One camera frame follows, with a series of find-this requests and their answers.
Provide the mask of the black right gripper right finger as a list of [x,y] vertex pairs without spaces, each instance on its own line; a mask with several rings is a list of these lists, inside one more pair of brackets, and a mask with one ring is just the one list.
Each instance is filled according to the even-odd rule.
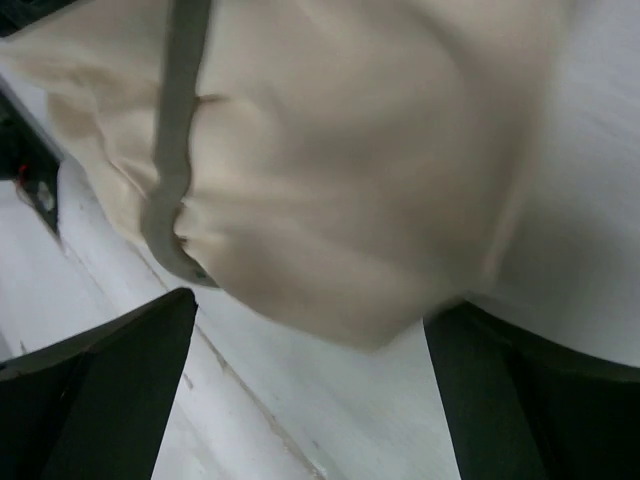
[[423,326],[461,478],[638,478],[638,368],[469,303]]

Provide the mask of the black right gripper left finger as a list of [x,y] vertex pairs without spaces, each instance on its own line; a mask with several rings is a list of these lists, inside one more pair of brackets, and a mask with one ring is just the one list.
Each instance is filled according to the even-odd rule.
[[1,365],[4,479],[152,476],[195,325],[175,289]]

